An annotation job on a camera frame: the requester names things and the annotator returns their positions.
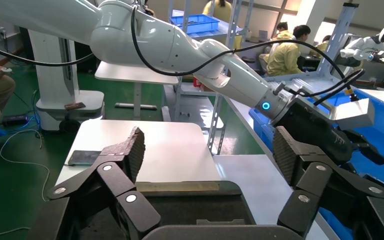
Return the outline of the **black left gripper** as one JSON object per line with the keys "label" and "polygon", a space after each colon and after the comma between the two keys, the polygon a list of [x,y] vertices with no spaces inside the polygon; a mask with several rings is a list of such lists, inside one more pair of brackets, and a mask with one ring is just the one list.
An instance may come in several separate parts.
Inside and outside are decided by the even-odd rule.
{"label": "black left gripper", "polygon": [[364,135],[336,129],[301,100],[294,102],[273,126],[284,127],[298,142],[319,147],[334,163],[348,162],[354,151],[376,165],[384,165],[384,156]]}

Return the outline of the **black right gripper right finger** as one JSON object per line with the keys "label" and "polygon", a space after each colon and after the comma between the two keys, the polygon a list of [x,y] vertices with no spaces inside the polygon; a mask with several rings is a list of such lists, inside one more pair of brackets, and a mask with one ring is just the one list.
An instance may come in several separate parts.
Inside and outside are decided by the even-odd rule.
{"label": "black right gripper right finger", "polygon": [[306,237],[320,208],[352,229],[355,238],[384,238],[375,201],[384,188],[337,166],[318,146],[296,141],[282,126],[273,138],[273,157],[293,188],[278,224]]}

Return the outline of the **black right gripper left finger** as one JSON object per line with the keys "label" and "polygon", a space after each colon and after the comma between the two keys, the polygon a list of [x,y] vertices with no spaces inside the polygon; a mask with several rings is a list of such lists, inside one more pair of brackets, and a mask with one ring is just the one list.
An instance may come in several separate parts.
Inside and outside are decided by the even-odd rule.
{"label": "black right gripper left finger", "polygon": [[131,240],[156,229],[161,216],[135,185],[145,150],[145,135],[134,127],[124,142],[105,147],[90,167],[56,185],[49,193],[47,239],[67,239],[74,219],[105,208]]}

